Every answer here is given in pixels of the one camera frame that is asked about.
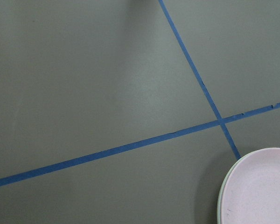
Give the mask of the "pink plate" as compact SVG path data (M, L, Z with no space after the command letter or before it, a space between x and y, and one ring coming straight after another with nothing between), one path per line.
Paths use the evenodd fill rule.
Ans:
M239 224L280 224L280 148L247 155Z

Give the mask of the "cream plate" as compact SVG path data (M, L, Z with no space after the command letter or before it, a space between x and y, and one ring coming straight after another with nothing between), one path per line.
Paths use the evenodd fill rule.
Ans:
M239 224L240 201L245 187L245 161L249 155L240 158L226 174L217 200L217 223Z

